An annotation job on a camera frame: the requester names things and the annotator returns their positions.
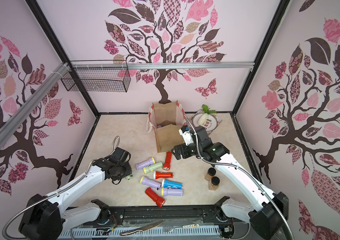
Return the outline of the purple flashlight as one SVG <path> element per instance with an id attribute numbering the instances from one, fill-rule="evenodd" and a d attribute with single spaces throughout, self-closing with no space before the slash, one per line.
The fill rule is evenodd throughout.
<path id="1" fill-rule="evenodd" d="M 183 196 L 183 189 L 176 189 L 176 188 L 161 188 L 161 196 Z"/>
<path id="2" fill-rule="evenodd" d="M 140 183 L 142 185 L 146 185 L 146 186 L 149 186 L 151 188 L 154 188 L 156 190 L 159 190 L 161 187 L 162 187 L 162 184 L 160 182 L 157 182 L 155 180 L 151 180 L 145 176 L 143 176 L 140 180 Z"/>
<path id="3" fill-rule="evenodd" d="M 155 163 L 156 163 L 155 159 L 153 157 L 151 157 L 148 160 L 145 160 L 143 162 L 140 162 L 140 163 L 136 164 L 136 169 L 137 170 L 142 170 L 144 167 L 153 165 Z"/>

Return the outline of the brown jute tote bag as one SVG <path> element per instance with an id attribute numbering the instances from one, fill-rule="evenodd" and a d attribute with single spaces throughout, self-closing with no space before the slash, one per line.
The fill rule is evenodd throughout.
<path id="1" fill-rule="evenodd" d="M 176 101 L 167 104 L 152 104 L 149 109 L 147 131 L 153 131 L 158 153 L 169 152 L 184 144 L 179 130 L 186 124 L 182 105 Z"/>

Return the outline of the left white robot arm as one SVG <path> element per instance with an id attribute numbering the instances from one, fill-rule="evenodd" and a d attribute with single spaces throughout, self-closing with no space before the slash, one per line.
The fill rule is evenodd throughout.
<path id="1" fill-rule="evenodd" d="M 132 175 L 129 163 L 131 154 L 119 148 L 119 143 L 120 137 L 116 136 L 108 156 L 92 160 L 84 173 L 63 187 L 45 196 L 34 195 L 27 207 L 5 224 L 3 238 L 13 239 L 7 230 L 18 217 L 22 217 L 19 233 L 23 240 L 56 240 L 68 229 L 105 219 L 109 214 L 108 206 L 100 200 L 73 209 L 70 206 L 97 184 L 110 179 L 114 185 L 118 185 L 122 179 Z"/>

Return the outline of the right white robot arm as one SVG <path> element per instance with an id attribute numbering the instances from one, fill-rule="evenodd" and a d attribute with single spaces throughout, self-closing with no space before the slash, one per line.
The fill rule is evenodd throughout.
<path id="1" fill-rule="evenodd" d="M 195 156 L 223 173 L 245 195 L 249 203 L 230 198 L 220 204 L 225 217 L 235 218 L 250 226 L 265 240 L 283 230 L 286 239 L 294 239 L 288 225 L 289 200 L 275 193 L 250 174 L 222 143 L 213 143 L 204 127 L 183 126 L 179 130 L 184 143 L 171 150 L 177 160 Z"/>

